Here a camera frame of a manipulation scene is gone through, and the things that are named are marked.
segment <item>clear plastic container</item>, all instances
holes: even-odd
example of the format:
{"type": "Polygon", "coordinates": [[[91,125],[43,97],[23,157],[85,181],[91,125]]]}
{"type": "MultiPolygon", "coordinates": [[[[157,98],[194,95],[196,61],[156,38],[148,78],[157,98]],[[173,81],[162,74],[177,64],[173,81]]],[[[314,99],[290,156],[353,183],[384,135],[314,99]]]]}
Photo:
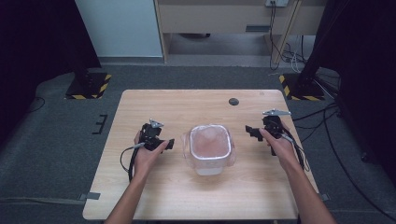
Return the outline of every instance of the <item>clear plastic container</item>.
{"type": "Polygon", "coordinates": [[[198,175],[218,175],[235,161],[233,139],[222,125],[196,126],[182,140],[184,157],[198,175]]]}

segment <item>black stand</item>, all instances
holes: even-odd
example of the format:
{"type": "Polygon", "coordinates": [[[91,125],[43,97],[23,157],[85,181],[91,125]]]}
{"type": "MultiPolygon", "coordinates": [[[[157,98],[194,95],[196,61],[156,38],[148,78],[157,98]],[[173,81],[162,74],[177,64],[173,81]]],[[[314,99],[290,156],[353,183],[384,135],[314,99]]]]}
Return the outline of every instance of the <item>black stand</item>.
{"type": "Polygon", "coordinates": [[[297,74],[284,74],[282,85],[284,89],[288,88],[286,92],[288,99],[307,100],[308,98],[315,98],[322,100],[324,98],[321,87],[314,81],[299,82],[299,75],[297,74]]]}
{"type": "Polygon", "coordinates": [[[111,75],[106,72],[88,72],[75,74],[75,78],[66,92],[66,99],[97,99],[102,97],[111,75]]]}
{"type": "MultiPolygon", "coordinates": [[[[81,52],[78,47],[73,42],[72,33],[74,27],[69,27],[66,29],[67,20],[65,20],[64,15],[60,14],[62,12],[59,9],[57,3],[50,0],[42,0],[37,3],[43,8],[42,11],[45,21],[49,22],[52,28],[53,35],[55,37],[58,46],[64,55],[67,63],[69,64],[71,70],[75,73],[75,78],[71,83],[67,93],[65,95],[66,99],[97,99],[103,95],[103,92],[107,86],[107,82],[110,79],[110,75],[106,72],[90,72],[86,64],[83,62],[81,57],[81,52]]],[[[84,30],[84,35],[89,36],[82,23],[81,28],[84,30]]]]}

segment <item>wall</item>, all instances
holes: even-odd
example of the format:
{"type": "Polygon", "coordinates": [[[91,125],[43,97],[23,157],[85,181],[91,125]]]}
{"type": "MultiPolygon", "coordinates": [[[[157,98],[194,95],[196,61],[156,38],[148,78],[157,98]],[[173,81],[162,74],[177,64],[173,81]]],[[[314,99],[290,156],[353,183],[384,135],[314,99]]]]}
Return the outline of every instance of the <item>wall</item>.
{"type": "Polygon", "coordinates": [[[153,1],[76,0],[98,57],[162,57],[153,1]]]}

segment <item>gray carpet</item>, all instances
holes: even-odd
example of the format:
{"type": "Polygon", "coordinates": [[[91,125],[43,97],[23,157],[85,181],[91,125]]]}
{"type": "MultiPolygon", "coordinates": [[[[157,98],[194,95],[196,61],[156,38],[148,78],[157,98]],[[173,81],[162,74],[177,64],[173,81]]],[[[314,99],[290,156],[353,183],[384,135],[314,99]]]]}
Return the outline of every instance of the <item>gray carpet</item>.
{"type": "MultiPolygon", "coordinates": [[[[75,200],[87,193],[100,160],[111,122],[124,90],[129,89],[278,89],[278,76],[289,69],[249,67],[107,66],[113,77],[102,99],[65,100],[73,75],[42,83],[37,98],[0,155],[0,198],[75,200]],[[108,115],[101,134],[96,122],[108,115]]],[[[287,101],[293,118],[332,103],[287,101]]],[[[336,108],[330,109],[330,115],[336,108]]],[[[313,127],[322,114],[295,122],[313,127]]],[[[361,161],[361,150],[342,118],[327,121],[336,152],[351,178],[379,208],[396,217],[396,192],[378,164],[361,161]]],[[[300,139],[312,131],[298,129],[300,139]]],[[[303,142],[319,191],[339,223],[392,223],[356,191],[335,158],[324,125],[303,142]]],[[[82,217],[83,204],[0,203],[0,223],[95,223],[82,217]]],[[[278,223],[295,223],[283,220],[278,223]]]]}

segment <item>forearm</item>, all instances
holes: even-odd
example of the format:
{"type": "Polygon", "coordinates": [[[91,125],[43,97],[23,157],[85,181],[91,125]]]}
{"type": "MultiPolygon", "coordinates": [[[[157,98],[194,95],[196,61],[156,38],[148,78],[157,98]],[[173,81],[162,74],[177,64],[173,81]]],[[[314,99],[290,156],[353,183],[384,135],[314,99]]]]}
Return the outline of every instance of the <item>forearm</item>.
{"type": "Polygon", "coordinates": [[[132,223],[134,212],[146,184],[146,177],[134,176],[105,223],[132,223]]]}
{"type": "Polygon", "coordinates": [[[304,224],[336,223],[323,201],[312,187],[301,166],[285,167],[301,220],[304,224]]]}

